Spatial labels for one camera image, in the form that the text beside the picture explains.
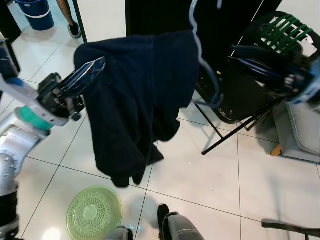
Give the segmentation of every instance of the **person's foot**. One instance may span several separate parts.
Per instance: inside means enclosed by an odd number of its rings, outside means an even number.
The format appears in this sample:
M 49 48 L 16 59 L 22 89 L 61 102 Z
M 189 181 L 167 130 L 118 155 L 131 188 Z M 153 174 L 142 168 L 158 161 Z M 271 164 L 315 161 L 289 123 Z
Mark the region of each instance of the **person's foot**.
M 81 32 L 78 23 L 73 22 L 73 25 L 68 25 L 68 30 L 72 38 L 78 39 L 81 37 Z
M 163 222 L 165 217 L 170 213 L 169 207 L 166 204 L 160 204 L 158 207 L 158 224 L 159 224 L 159 239 L 163 239 Z

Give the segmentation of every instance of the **clothes hanger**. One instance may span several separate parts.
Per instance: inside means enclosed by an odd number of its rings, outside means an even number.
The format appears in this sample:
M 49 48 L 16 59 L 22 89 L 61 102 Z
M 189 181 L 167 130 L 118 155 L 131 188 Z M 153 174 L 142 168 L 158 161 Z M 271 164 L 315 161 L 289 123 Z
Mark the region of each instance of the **clothes hanger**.
M 217 9 L 221 9 L 222 6 L 222 1 L 223 0 L 217 0 Z M 200 102 L 200 101 L 195 101 L 196 104 L 199 105 L 205 105 L 205 106 L 209 106 L 212 109 L 217 108 L 222 100 L 223 100 L 223 95 L 220 96 L 219 102 L 216 103 L 216 101 L 218 100 L 218 94 L 219 94 L 219 84 L 218 84 L 218 80 L 216 77 L 216 74 L 214 73 L 214 71 L 212 70 L 211 66 L 202 58 L 202 45 L 201 45 L 201 41 L 200 38 L 197 35 L 197 31 L 198 31 L 198 24 L 195 20 L 194 14 L 195 14 L 195 9 L 197 6 L 198 0 L 192 0 L 191 6 L 190 6 L 190 10 L 189 10 L 189 21 L 193 27 L 193 35 L 194 35 L 194 39 L 195 39 L 195 43 L 198 47 L 198 58 L 199 58 L 199 63 L 200 65 L 206 70 L 207 74 L 209 75 L 209 77 L 212 80 L 213 86 L 215 88 L 215 93 L 214 96 L 211 100 L 211 102 L 209 104 L 205 103 L 205 102 Z

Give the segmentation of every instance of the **tiled floor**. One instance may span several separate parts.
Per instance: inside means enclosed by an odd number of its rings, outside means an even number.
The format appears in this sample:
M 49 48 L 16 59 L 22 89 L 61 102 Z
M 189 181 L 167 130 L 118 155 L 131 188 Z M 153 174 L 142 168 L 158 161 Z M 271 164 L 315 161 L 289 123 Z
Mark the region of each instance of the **tiled floor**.
M 50 73 L 66 77 L 73 71 L 76 42 L 50 37 L 47 41 L 48 36 L 50 32 L 32 35 L 29 29 L 13 44 L 22 67 L 20 77 L 35 88 Z M 19 106 L 5 94 L 0 120 Z M 205 111 L 222 134 L 235 129 L 210 109 Z M 165 160 L 148 167 L 140 186 L 131 181 L 128 188 L 118 189 L 95 166 L 85 110 L 82 115 L 78 122 L 55 127 L 25 160 L 17 179 L 20 237 L 70 239 L 68 206 L 79 192 L 94 185 L 108 186 L 118 193 L 123 204 L 122 224 L 134 230 L 137 240 L 157 239 L 160 203 L 188 217 L 206 240 L 304 239 L 299 234 L 263 229 L 262 219 L 320 227 L 320 166 L 271 157 L 269 153 L 279 141 L 272 118 L 202 156 L 201 151 L 219 137 L 191 104 L 180 111 L 177 135 L 169 142 L 157 143 Z

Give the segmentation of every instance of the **gray sofa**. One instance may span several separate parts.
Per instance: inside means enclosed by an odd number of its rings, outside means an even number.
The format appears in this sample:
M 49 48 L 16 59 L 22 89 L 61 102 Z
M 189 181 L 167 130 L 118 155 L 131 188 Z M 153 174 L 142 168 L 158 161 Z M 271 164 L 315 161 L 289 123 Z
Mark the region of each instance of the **gray sofa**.
M 320 113 L 307 104 L 282 102 L 273 116 L 280 145 L 271 155 L 320 163 Z

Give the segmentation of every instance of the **green plastic basket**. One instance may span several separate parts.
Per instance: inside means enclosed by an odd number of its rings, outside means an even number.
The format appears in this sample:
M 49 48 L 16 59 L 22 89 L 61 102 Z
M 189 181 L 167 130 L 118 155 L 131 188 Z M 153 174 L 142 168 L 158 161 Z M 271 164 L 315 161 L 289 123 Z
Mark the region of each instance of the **green plastic basket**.
M 119 196 L 110 188 L 92 186 L 73 199 L 66 225 L 73 240 L 103 240 L 121 220 Z

